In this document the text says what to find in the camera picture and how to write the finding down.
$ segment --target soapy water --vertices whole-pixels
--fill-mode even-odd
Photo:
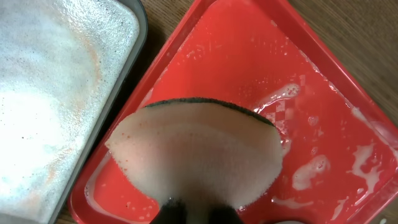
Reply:
[[[368,197],[371,193],[374,192],[374,186],[379,182],[379,175],[382,172],[377,171],[380,168],[381,163],[376,166],[373,166],[368,173],[364,173],[361,169],[361,166],[365,165],[367,159],[369,159],[373,153],[374,143],[368,146],[357,146],[356,152],[354,152],[355,162],[353,164],[353,168],[347,173],[352,173],[357,175],[358,177],[362,177],[366,181],[366,185],[368,186],[367,191],[362,197],[355,202],[355,205],[359,205],[366,197]]]
[[[288,199],[282,200],[277,197],[273,197],[271,199],[271,202],[275,203],[277,205],[286,206],[291,209],[298,209],[298,208],[306,207],[309,205],[313,205],[313,201],[305,202],[305,203],[298,203],[295,201],[295,198],[288,198]]]
[[[292,148],[292,140],[286,138],[284,140],[281,140],[280,143],[282,144],[282,155],[285,157]]]
[[[103,167],[109,162],[110,159],[112,159],[112,157],[111,157],[111,154],[108,152],[108,153],[105,154],[105,156],[102,159],[102,161],[98,164],[98,167],[95,169],[95,171],[93,172],[91,177],[88,179],[87,184],[85,186],[85,197],[86,197],[87,203],[90,205],[91,208],[93,208],[94,210],[96,210],[99,213],[102,213],[104,215],[113,217],[113,218],[118,219],[118,220],[122,220],[122,221],[124,221],[126,223],[132,223],[132,224],[133,223],[137,223],[135,221],[127,220],[125,218],[119,217],[117,215],[114,215],[114,214],[106,211],[94,199],[95,182],[97,180],[98,175],[103,170]]]
[[[279,100],[286,100],[297,96],[300,92],[300,86],[295,83],[289,83],[282,88],[274,91],[270,95],[261,100],[254,112],[261,113],[267,106]]]
[[[344,207],[344,203],[349,199],[349,196],[347,196],[345,199],[342,200],[337,200],[337,207],[335,208],[335,212],[331,218],[331,221],[335,220],[338,215],[340,215],[340,212],[342,211],[343,207]]]
[[[296,170],[292,177],[292,187],[295,190],[309,189],[312,187],[311,179],[326,170],[330,170],[328,158],[325,155],[316,156]]]

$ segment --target red tray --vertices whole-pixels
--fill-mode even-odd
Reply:
[[[80,174],[79,223],[149,222],[159,208],[109,159],[105,140],[138,107],[202,96],[269,118],[281,175],[239,209],[246,223],[367,223],[398,193],[398,130],[286,0],[196,0]]]

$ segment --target tray rim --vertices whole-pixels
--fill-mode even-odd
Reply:
[[[144,6],[142,5],[140,0],[117,0],[121,4],[125,5],[128,7],[134,15],[137,17],[138,24],[139,24],[139,33],[136,42],[132,46],[132,49],[130,51],[129,56],[127,57],[126,62],[123,65],[122,70],[119,73],[119,76],[111,90],[111,93],[108,96],[108,99],[105,102],[105,105],[101,111],[101,113],[98,116],[98,119],[94,125],[93,131],[91,132],[81,154],[79,159],[76,162],[75,167],[73,168],[72,174],[69,177],[69,180],[61,194],[61,197],[58,200],[57,205],[55,206],[53,213],[50,217],[50,220],[48,223],[55,223],[57,221],[58,215],[65,205],[65,202],[67,201],[67,198],[72,191],[72,188],[75,184],[75,182],[78,179],[78,175],[81,172],[83,165],[85,164],[88,156],[90,155],[90,152],[95,143],[96,138],[98,137],[98,133],[100,132],[102,125],[108,116],[109,112],[111,111],[111,108],[113,106],[114,100],[119,94],[120,88],[123,85],[126,77],[129,75],[129,72],[136,62],[138,55],[140,54],[146,39],[147,39],[147,34],[148,34],[148,18],[146,11],[144,9]]]
[[[107,139],[110,132],[115,128],[115,125],[118,124],[124,117],[137,110],[139,104],[141,103],[141,100],[144,99],[147,92],[150,90],[150,88],[153,87],[156,79],[158,78],[158,76],[154,78],[153,73],[159,73],[160,75],[162,70],[164,70],[164,68],[171,61],[177,49],[180,47],[180,44],[174,44],[174,43],[176,42],[182,43],[185,40],[187,35],[193,29],[193,26],[201,18],[203,12],[205,12],[206,9],[215,1],[217,0],[195,0],[193,2],[193,4],[185,13],[184,17],[182,18],[178,26],[175,28],[170,37],[167,39],[164,46],[161,48],[160,52],[157,54],[154,61],[151,63],[150,67],[148,68],[145,75],[134,89],[133,93],[130,95],[129,99],[127,100],[126,104],[123,106],[122,110],[117,115],[116,119],[113,121],[110,129],[105,134],[104,138],[101,140],[97,149],[95,149],[95,152],[93,153],[92,157],[87,162],[84,174],[82,174],[78,179],[80,184],[86,183],[86,181],[88,180],[88,178],[92,173],[90,171],[91,170],[93,171],[96,168],[96,166],[94,165],[98,165],[99,162],[102,160],[103,156],[107,153],[108,150],[106,150],[104,147],[101,148],[101,145],[104,144],[105,139]],[[373,114],[367,114],[362,111],[364,116],[367,119],[369,118],[375,119],[376,117],[378,120],[382,121],[388,127],[390,132],[394,133],[395,136],[398,136],[398,129],[395,127],[395,125],[384,114],[384,112],[380,109],[380,107],[378,107],[377,104],[375,104],[375,102],[365,92],[365,90],[361,87],[361,85],[353,78],[353,76],[345,69],[342,63],[332,54],[332,52],[328,49],[328,47],[319,39],[319,37],[312,30],[312,28],[309,25],[307,25],[305,20],[299,15],[299,13],[293,8],[293,6],[291,6],[287,0],[269,0],[268,2],[272,2],[271,4],[278,4],[279,7],[283,8],[284,14],[281,16],[289,16],[290,20],[294,20],[296,26],[295,29],[299,30],[302,35],[306,36],[306,38],[308,38],[309,41],[312,42],[312,45],[317,48],[317,52],[319,54],[322,54],[323,58],[326,58],[329,62],[333,64],[333,68],[343,75],[343,79],[345,80],[346,83],[348,83],[351,90],[354,90],[357,93],[359,93],[361,102],[355,103],[355,105],[359,109],[363,109],[365,106],[367,106],[368,108],[371,108],[373,112]],[[272,18],[278,17],[276,13],[277,11],[271,17]],[[79,223],[88,224],[79,217],[78,211],[73,209],[73,199],[72,199],[73,192],[71,193],[71,196],[68,200],[68,206],[72,214],[72,217],[75,220],[78,220]],[[384,195],[385,199],[376,198],[376,196],[378,196],[379,194],[388,194],[390,197],[386,198]],[[386,184],[379,189],[378,192],[376,192],[371,198],[369,198],[367,203],[362,205],[362,207],[359,207],[358,211],[349,218],[347,223],[350,224],[369,223],[390,201],[394,200],[397,196],[398,196],[398,172],[396,172],[390,178],[390,180],[387,181]],[[119,220],[113,220],[113,222],[125,223]]]

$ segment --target wooden table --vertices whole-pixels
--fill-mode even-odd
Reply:
[[[146,71],[192,0],[142,0],[142,3],[148,15],[149,33],[144,53],[133,68],[135,75]],[[290,3],[397,125],[398,1],[290,0]],[[126,96],[130,92],[123,90]],[[371,224],[383,218],[387,224],[398,223],[398,199]],[[75,223],[66,207],[57,223]]]

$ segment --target soap suds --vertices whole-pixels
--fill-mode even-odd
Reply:
[[[344,207],[344,203],[349,199],[349,197],[347,196],[345,199],[342,200],[337,200],[337,207],[335,208],[335,213],[333,214],[333,217],[331,218],[331,221],[335,220],[338,215],[340,215],[340,212],[342,211],[343,207]]]
[[[309,205],[313,205],[313,201],[306,202],[306,203],[298,203],[298,202],[296,202],[294,200],[294,198],[288,198],[286,200],[282,200],[282,199],[279,199],[277,197],[273,197],[271,199],[271,202],[273,202],[273,203],[275,203],[277,205],[286,206],[286,207],[291,208],[291,209],[298,209],[298,208],[306,207],[306,206],[309,206]]]
[[[282,155],[285,157],[286,154],[290,152],[290,149],[292,147],[292,140],[291,139],[285,139],[281,141],[282,143]]]
[[[379,174],[381,171],[377,171],[381,164],[378,164],[371,168],[368,173],[364,173],[361,166],[366,164],[366,160],[371,157],[373,152],[374,143],[368,146],[357,146],[356,152],[354,152],[355,162],[353,164],[353,169],[347,171],[347,173],[352,173],[358,177],[363,178],[366,181],[368,190],[366,193],[357,201],[355,205],[359,205],[366,197],[374,192],[374,186],[379,182]]]
[[[290,99],[297,96],[300,92],[300,86],[295,83],[287,84],[281,89],[276,90],[270,95],[266,96],[259,102],[259,105],[254,109],[254,112],[261,113],[263,109],[276,101]]]
[[[325,155],[314,157],[308,164],[298,168],[293,174],[293,188],[295,190],[311,188],[311,179],[325,170],[330,170],[328,158]]]
[[[365,116],[362,114],[362,112],[359,110],[359,108],[353,107],[351,109],[351,113],[358,118],[360,121],[362,121],[366,126],[374,131],[374,133],[378,136],[380,141],[382,141],[385,145],[389,147],[391,152],[393,153],[394,157],[396,158],[396,162],[398,164],[398,151],[395,150],[394,148],[391,147],[391,145],[386,141],[386,139],[380,134],[380,132],[372,126],[369,121],[365,118]]]

